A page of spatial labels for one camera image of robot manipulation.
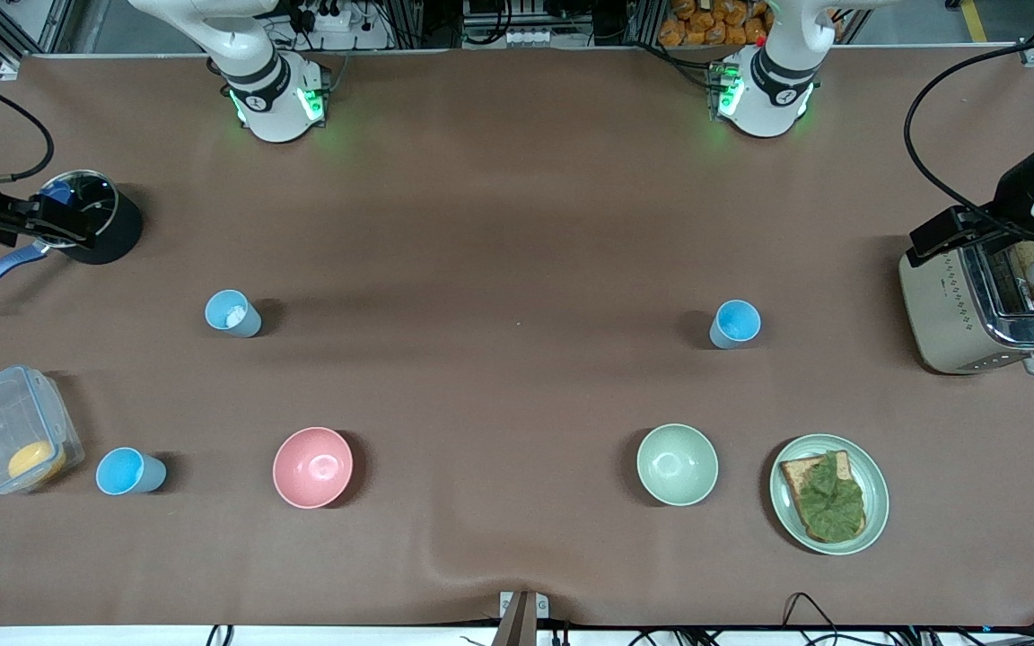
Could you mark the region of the blue cup with white filling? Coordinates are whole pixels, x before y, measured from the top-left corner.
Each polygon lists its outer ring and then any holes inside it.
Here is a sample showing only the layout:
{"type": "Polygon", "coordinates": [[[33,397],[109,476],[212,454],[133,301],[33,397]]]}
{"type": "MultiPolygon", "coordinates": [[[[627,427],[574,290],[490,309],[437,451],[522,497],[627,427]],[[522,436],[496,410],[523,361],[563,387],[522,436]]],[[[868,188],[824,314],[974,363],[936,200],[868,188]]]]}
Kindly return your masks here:
{"type": "Polygon", "coordinates": [[[206,324],[238,338],[258,335],[261,315],[253,302],[237,290],[221,290],[208,299],[204,309],[206,324]]]}

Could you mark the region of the silver beige toaster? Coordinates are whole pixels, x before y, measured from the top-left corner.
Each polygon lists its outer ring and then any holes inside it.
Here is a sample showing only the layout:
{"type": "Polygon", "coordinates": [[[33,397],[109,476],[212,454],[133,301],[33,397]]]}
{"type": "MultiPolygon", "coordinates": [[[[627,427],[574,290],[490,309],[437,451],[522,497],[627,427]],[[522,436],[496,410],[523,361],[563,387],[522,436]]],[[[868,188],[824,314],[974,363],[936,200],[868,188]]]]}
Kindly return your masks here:
{"type": "Polygon", "coordinates": [[[1020,363],[1034,375],[1034,300],[1014,246],[957,249],[920,266],[899,259],[908,322],[932,371],[973,375],[1020,363]]]}

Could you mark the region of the yellow round food piece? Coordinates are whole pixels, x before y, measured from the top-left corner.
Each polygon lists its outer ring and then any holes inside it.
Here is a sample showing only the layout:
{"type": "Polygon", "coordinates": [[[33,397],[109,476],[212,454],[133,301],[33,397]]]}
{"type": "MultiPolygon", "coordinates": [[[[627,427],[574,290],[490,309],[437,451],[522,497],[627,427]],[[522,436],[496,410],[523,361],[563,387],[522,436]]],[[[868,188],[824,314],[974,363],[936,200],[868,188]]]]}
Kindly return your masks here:
{"type": "Polygon", "coordinates": [[[50,441],[34,441],[21,447],[8,462],[8,475],[12,479],[33,479],[42,482],[60,473],[66,464],[66,452],[50,441]]]}

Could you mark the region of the pale green plate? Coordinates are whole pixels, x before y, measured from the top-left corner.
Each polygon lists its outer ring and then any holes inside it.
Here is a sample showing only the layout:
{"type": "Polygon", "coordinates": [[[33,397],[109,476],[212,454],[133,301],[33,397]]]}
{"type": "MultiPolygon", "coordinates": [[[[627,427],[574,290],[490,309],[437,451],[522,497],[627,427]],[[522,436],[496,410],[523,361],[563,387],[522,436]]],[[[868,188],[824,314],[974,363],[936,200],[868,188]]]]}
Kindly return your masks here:
{"type": "Polygon", "coordinates": [[[768,491],[789,535],[819,554],[856,554],[886,527],[888,487],[877,462],[833,434],[789,441],[776,455],[768,491]]]}

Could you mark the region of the pile of orange rolls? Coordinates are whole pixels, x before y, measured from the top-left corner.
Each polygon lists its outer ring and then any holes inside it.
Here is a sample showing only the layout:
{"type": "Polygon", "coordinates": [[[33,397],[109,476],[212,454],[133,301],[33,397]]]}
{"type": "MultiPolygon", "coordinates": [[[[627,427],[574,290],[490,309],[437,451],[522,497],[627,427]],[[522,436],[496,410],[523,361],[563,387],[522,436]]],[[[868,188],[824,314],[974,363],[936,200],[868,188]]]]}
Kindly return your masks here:
{"type": "Polygon", "coordinates": [[[668,0],[657,32],[665,48],[762,45],[776,24],[767,0],[668,0]]]}

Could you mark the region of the white power strip with plugs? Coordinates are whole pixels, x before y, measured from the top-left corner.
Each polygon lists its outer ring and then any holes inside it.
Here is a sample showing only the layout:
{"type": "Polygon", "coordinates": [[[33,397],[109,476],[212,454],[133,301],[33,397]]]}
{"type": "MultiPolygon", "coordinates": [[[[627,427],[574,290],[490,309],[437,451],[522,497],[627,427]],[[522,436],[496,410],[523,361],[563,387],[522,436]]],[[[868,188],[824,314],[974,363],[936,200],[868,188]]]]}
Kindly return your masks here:
{"type": "Polygon", "coordinates": [[[293,8],[295,31],[303,34],[348,33],[358,16],[349,0],[304,0],[293,8]]]}

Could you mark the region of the pale green bowl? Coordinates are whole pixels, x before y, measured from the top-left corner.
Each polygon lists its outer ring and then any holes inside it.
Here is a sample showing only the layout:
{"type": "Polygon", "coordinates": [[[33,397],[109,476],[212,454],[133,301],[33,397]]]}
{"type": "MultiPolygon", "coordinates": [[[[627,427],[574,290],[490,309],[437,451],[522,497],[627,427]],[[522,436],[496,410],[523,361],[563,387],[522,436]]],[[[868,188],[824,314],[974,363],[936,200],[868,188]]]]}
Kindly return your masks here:
{"type": "Polygon", "coordinates": [[[635,467],[641,485],[657,502],[687,507],[701,503],[714,490],[721,459],[700,430],[666,423],[644,435],[635,467]]]}

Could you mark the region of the pink bowl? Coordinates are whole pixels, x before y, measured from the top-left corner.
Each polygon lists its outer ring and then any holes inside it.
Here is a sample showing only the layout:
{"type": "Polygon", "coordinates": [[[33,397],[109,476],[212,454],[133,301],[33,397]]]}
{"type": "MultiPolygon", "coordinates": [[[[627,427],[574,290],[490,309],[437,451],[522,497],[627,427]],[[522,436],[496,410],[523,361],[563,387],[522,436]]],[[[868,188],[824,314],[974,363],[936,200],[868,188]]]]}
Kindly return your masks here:
{"type": "Polygon", "coordinates": [[[318,510],[345,493],[354,467],[353,451],[339,432],[304,428],[276,450],[272,483],[291,506],[318,510]]]}

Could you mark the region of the brown table mat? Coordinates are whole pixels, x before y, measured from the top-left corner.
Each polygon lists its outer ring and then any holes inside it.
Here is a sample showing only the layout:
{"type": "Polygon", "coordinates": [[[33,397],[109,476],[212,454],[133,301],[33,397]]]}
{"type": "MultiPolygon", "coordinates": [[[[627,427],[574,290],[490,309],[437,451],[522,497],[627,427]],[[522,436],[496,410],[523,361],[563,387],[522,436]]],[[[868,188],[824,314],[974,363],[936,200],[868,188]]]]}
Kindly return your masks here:
{"type": "Polygon", "coordinates": [[[640,50],[353,58],[326,127],[264,144],[200,58],[33,58],[1,92],[49,175],[98,170],[146,229],[107,266],[0,283],[0,371],[44,373],[83,447],[0,495],[0,625],[451,623],[530,589],[583,624],[1034,623],[1034,377],[924,370],[898,262],[948,197],[903,146],[922,86],[973,48],[833,50],[804,118],[748,139],[640,50]],[[258,335],[206,324],[246,295],[258,335]],[[710,343],[729,300],[762,327],[710,343]],[[637,447],[700,430],[714,490],[657,502],[637,447]],[[355,467],[298,510],[296,431],[355,467]],[[789,441],[861,447],[879,539],[781,525],[789,441]],[[132,447],[159,490],[95,473],[132,447]]]}

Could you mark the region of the metal bracket on table edge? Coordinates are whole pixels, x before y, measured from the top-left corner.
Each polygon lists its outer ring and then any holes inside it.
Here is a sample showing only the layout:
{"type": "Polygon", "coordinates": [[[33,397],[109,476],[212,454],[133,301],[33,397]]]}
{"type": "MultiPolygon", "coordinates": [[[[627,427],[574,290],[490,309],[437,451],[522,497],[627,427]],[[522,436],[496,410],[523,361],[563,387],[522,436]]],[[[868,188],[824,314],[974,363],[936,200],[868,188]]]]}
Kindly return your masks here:
{"type": "Polygon", "coordinates": [[[538,646],[539,621],[549,617],[545,594],[506,591],[501,593],[501,620],[491,646],[538,646]]]}

